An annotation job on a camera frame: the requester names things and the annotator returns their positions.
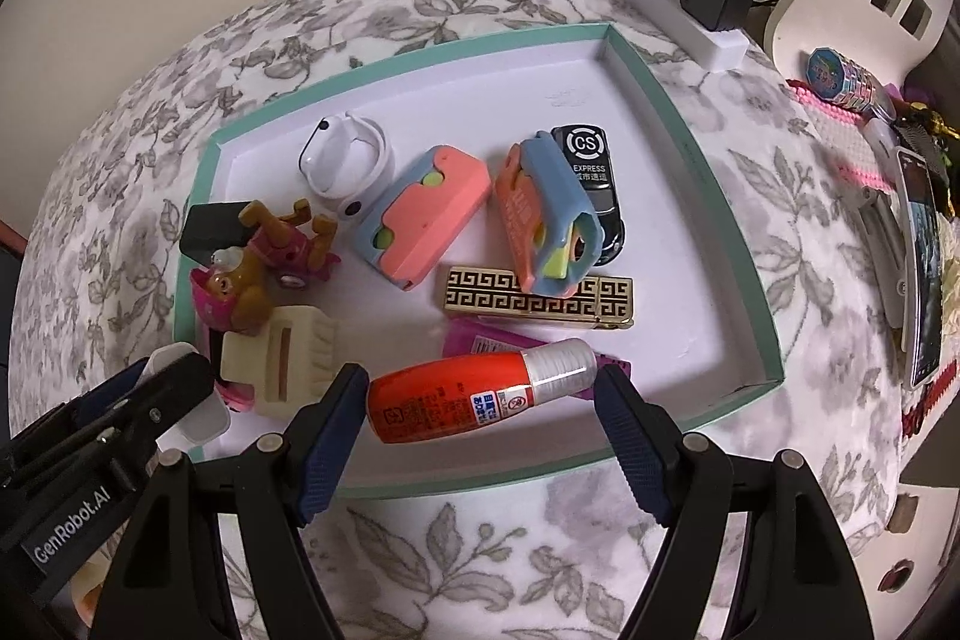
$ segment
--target black lighter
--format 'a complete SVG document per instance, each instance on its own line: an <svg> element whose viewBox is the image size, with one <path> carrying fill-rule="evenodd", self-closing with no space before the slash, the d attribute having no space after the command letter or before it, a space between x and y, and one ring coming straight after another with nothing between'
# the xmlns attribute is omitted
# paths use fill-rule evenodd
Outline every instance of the black lighter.
<svg viewBox="0 0 960 640"><path fill-rule="evenodd" d="M561 125L550 132L566 162L587 191L603 228L603 249L594 266L610 263L623 249L623 220L613 185L610 145L602 128L595 125Z"/></svg>

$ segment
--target phone screen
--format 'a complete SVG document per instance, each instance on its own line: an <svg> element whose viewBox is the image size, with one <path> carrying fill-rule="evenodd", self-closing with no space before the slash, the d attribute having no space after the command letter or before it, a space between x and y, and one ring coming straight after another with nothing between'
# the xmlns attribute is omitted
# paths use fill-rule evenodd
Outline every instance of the phone screen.
<svg viewBox="0 0 960 640"><path fill-rule="evenodd" d="M920 319L920 343L917 346L917 373L912 384L918 384L940 363L941 340L941 263L937 212L930 190L926 167L916 159L901 155L909 220L917 251L917 314Z"/></svg>

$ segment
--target orange bottle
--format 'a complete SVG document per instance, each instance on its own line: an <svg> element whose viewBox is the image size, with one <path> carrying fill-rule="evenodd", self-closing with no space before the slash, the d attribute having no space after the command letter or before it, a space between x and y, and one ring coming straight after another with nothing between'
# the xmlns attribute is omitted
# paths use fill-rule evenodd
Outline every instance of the orange bottle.
<svg viewBox="0 0 960 640"><path fill-rule="evenodd" d="M586 390L596 372L596 356L582 339L517 353L455 356L374 380L367 415L383 442L446 437Z"/></svg>

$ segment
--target blue gripper pad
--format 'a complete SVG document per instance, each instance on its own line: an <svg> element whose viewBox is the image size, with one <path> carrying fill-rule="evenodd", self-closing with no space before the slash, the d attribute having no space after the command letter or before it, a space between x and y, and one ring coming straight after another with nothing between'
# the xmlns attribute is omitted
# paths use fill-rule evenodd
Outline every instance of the blue gripper pad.
<svg viewBox="0 0 960 640"><path fill-rule="evenodd" d="M669 442L670 432L647 431L647 426L662 428L655 413L659 408L644 402L623 370L615 365L604 366L597 373L593 408L637 506L653 515L659 525L669 525L677 509L667 487L680 457L675 444ZM680 431L676 429L676 442L679 441Z"/></svg>
<svg viewBox="0 0 960 640"><path fill-rule="evenodd" d="M138 362L133 362L126 369L117 372L112 378L104 380L96 389L90 390L83 397L80 397L80 403L73 413L76 427L83 429L88 423L95 421L117 401L130 393L140 379L140 375L143 374L147 361L148 359L140 359Z"/></svg>
<svg viewBox="0 0 960 640"><path fill-rule="evenodd" d="M302 408L287 427L287 504L296 525L304 527L330 504L367 417L369 385L363 367L345 363L323 399Z"/></svg>

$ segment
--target greek key pattern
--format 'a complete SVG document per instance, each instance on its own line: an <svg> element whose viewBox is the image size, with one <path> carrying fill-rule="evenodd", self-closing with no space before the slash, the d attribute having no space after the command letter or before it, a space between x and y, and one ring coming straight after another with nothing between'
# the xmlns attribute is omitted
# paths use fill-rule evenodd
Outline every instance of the greek key pattern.
<svg viewBox="0 0 960 640"><path fill-rule="evenodd" d="M477 316L531 317L626 329L634 316L634 283L626 277L584 278L568 299L528 295L507 269L451 266L443 309Z"/></svg>

